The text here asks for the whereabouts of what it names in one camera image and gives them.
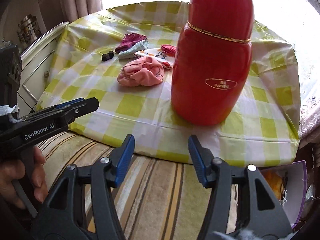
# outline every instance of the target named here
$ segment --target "white cabinet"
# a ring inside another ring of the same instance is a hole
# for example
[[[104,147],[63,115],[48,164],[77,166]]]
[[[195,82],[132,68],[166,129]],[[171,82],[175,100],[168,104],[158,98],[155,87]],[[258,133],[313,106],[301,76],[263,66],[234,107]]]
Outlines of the white cabinet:
[[[50,71],[59,36],[68,25],[63,22],[33,43],[22,55],[22,73],[17,103],[20,116],[35,110],[36,103],[47,86],[46,72]]]

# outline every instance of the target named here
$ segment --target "gold band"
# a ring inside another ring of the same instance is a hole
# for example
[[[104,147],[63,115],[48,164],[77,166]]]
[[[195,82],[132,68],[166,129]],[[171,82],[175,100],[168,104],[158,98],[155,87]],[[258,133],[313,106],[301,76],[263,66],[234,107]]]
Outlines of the gold band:
[[[198,27],[193,26],[189,21],[188,21],[188,25],[189,25],[189,27],[191,29],[194,29],[197,32],[201,32],[201,33],[210,35],[212,37],[223,39],[223,40],[226,40],[226,41],[233,41],[233,42],[238,42],[238,43],[248,43],[251,40],[251,39],[247,39],[247,40],[233,39],[233,38],[229,38],[229,37],[222,36],[222,35],[219,35],[219,34],[211,33],[211,32],[208,32],[208,31],[205,31],[203,29],[200,29]]]

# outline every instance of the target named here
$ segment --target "yellow object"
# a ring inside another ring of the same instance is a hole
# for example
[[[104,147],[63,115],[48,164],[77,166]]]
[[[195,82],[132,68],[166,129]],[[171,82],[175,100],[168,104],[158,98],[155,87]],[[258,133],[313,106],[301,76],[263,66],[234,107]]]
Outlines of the yellow object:
[[[283,180],[282,178],[276,174],[274,171],[266,171],[262,173],[272,191],[276,195],[278,200],[281,199],[281,195],[283,192]]]

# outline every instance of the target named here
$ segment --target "striped sofa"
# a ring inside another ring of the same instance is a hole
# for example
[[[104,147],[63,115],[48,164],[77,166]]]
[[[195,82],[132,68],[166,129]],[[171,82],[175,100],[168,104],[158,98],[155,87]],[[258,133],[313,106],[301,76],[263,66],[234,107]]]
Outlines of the striped sofa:
[[[70,163],[85,166],[108,156],[112,147],[71,132],[62,132],[38,144],[51,187]],[[190,164],[134,155],[124,182],[113,189],[116,211],[124,235],[130,240],[195,240],[201,228],[211,191],[198,182]],[[228,232],[235,229],[236,188]],[[88,230],[94,232],[90,185],[85,186]]]

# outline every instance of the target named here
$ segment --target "metal screw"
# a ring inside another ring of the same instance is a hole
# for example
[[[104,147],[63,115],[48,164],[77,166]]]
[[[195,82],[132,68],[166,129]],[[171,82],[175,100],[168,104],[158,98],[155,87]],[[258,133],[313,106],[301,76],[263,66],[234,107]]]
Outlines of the metal screw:
[[[249,171],[256,171],[256,170],[257,170],[257,167],[254,166],[253,164],[249,164],[249,165],[248,165],[248,170],[249,170]]]
[[[103,157],[100,159],[100,162],[106,164],[110,162],[110,159],[108,157]]]
[[[222,159],[220,159],[219,157],[215,157],[215,158],[212,159],[212,163],[216,164],[216,165],[221,164],[222,163]]]
[[[68,169],[68,170],[74,170],[75,167],[76,167],[76,166],[72,163],[72,164],[69,164],[69,165],[67,166],[67,169]]]

